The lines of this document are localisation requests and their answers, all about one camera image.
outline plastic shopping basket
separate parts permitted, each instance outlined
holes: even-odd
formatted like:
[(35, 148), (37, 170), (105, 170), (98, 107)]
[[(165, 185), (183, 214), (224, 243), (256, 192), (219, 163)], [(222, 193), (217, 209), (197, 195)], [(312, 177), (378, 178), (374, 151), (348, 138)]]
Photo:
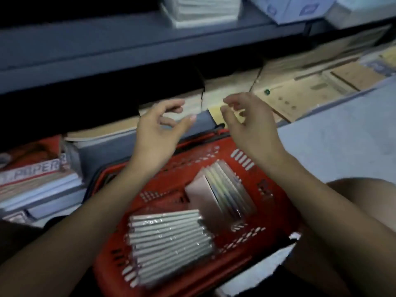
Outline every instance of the plastic shopping basket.
[[(217, 253), (211, 258), (152, 290), (139, 286), (131, 288), (121, 275), (130, 264), (131, 249), (124, 242), (128, 217), (148, 205), (171, 207), (188, 202), (185, 186), (201, 168), (217, 159), (224, 160), (240, 178), (257, 207), (257, 214), (215, 236)], [(127, 159), (99, 170), (87, 190), (86, 199), (114, 178), (126, 163)], [(195, 296), (228, 279), (265, 250), (273, 250), (280, 240), (297, 230), (299, 221), (299, 214), (285, 192), (236, 148), (227, 130), (215, 130), (178, 145), (173, 157), (133, 200), (96, 258), (93, 270), (107, 297)]]

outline white box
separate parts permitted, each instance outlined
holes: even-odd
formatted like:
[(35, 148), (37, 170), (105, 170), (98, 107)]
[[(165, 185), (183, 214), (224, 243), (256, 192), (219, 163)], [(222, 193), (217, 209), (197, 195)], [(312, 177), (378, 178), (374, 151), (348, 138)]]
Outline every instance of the white box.
[(323, 17), (335, 0), (250, 0), (277, 24)]
[(326, 14), (334, 27), (344, 29), (396, 16), (396, 0), (337, 0)]

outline gray shelf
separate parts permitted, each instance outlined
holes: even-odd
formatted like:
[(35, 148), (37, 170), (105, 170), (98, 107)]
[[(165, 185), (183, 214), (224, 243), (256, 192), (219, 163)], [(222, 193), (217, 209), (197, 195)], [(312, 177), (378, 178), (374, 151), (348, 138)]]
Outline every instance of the gray shelf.
[(303, 33), (250, 3), (239, 21), (174, 29), (161, 12), (0, 30), (0, 93)]

